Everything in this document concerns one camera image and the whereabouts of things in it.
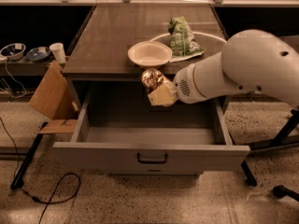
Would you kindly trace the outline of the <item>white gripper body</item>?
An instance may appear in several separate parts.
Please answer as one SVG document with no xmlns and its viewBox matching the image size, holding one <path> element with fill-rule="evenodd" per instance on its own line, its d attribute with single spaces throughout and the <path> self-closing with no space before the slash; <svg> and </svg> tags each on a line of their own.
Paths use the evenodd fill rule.
<svg viewBox="0 0 299 224">
<path fill-rule="evenodd" d="M 194 67 L 195 64 L 190 64 L 179 70 L 173 80 L 179 100 L 186 104 L 197 103 L 200 98 L 193 81 Z"/>
</svg>

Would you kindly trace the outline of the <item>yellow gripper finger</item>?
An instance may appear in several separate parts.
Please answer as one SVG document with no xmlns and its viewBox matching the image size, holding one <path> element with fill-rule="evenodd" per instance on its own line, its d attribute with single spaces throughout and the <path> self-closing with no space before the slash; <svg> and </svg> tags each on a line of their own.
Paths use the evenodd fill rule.
<svg viewBox="0 0 299 224">
<path fill-rule="evenodd" d="M 151 92 L 148 97 L 149 102 L 152 106 L 170 106 L 176 102 L 176 100 L 178 99 L 178 94 L 176 91 L 176 87 L 172 82 L 165 82 L 156 90 Z"/>
</svg>

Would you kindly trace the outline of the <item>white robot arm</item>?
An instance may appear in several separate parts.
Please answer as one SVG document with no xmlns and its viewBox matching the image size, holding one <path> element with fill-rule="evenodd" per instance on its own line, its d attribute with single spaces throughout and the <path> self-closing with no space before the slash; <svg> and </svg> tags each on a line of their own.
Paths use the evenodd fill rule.
<svg viewBox="0 0 299 224">
<path fill-rule="evenodd" d="M 299 106 L 299 54 L 267 32 L 246 30 L 233 35 L 222 51 L 179 70 L 171 81 L 154 83 L 152 105 L 170 106 L 259 91 Z"/>
</svg>

